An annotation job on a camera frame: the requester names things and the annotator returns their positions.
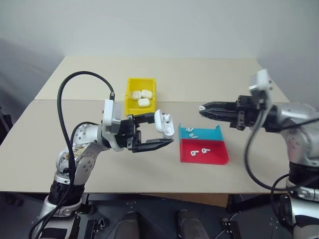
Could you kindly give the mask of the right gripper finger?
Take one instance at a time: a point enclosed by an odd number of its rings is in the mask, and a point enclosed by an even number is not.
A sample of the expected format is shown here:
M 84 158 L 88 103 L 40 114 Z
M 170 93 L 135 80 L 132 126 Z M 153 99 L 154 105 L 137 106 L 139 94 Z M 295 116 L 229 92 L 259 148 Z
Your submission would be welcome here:
M 232 122 L 237 119 L 237 113 L 232 111 L 216 111 L 216 110 L 202 110 L 200 115 L 216 121 Z
M 237 110 L 236 102 L 208 102 L 202 105 L 206 110 L 220 109 L 220 110 Z

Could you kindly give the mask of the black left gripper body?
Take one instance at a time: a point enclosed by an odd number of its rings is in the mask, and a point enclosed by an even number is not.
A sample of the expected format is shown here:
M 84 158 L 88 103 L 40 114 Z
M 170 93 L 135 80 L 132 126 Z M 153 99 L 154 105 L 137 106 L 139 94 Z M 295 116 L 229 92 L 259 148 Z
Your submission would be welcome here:
M 138 130 L 140 123 L 137 117 L 129 117 L 121 120 L 115 140 L 120 149 L 127 148 L 132 152 L 141 152 L 141 131 Z

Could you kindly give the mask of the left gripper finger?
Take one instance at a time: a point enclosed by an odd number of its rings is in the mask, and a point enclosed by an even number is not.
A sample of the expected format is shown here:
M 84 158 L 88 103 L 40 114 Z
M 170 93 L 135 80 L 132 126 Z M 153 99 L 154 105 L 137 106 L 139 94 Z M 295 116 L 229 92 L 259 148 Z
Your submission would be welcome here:
M 140 115 L 128 115 L 128 119 L 132 119 L 134 124 L 155 123 L 155 113 L 146 113 Z
M 168 138 L 159 138 L 159 139 L 149 139 L 144 143 L 134 143 L 132 146 L 132 152 L 147 152 L 147 151 L 154 151 L 165 147 L 173 142 L 173 139 Z

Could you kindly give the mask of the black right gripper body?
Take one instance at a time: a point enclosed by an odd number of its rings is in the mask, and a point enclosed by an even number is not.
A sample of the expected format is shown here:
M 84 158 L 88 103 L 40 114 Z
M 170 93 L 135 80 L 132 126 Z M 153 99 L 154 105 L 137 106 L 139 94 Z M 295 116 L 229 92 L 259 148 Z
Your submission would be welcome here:
M 243 131 L 246 127 L 254 126 L 260 110 L 252 96 L 240 95 L 232 104 L 231 111 L 234 118 L 230 121 L 230 127 Z

